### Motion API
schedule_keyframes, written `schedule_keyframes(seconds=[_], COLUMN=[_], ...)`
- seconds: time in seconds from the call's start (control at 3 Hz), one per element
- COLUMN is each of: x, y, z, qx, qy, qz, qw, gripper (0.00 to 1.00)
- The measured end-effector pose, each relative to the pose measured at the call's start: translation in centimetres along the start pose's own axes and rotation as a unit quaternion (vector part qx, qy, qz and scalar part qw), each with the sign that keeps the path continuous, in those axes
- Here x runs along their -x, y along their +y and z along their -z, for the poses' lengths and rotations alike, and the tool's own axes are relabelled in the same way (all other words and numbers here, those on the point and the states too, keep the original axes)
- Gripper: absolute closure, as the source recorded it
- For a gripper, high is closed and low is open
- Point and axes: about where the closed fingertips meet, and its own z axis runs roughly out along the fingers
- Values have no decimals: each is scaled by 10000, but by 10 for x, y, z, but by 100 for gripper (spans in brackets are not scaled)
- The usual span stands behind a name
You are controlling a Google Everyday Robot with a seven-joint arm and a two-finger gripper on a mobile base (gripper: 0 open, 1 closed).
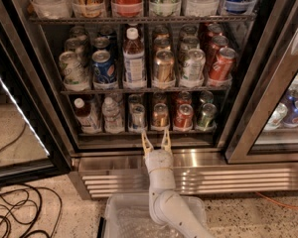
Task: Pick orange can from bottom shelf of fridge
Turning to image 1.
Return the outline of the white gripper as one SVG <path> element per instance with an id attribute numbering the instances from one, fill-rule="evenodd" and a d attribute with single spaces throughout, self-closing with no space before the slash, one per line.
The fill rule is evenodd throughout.
<path id="1" fill-rule="evenodd" d="M 171 139 L 169 130 L 164 130 L 163 139 L 161 142 L 162 150 L 154 150 L 151 142 L 147 137 L 147 133 L 141 133 L 142 147 L 145 155 L 145 165 L 148 173 L 158 170 L 171 170 L 173 168 L 173 156 L 171 153 Z"/>

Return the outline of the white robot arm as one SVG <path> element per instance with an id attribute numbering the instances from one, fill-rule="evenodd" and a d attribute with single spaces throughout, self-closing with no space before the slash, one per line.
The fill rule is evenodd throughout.
<path id="1" fill-rule="evenodd" d="M 152 220 L 175 228 L 185 238 L 215 238 L 176 192 L 169 130 L 164 130 L 158 150 L 154 149 L 145 131 L 141 133 L 141 141 L 149 176 L 149 214 Z"/>

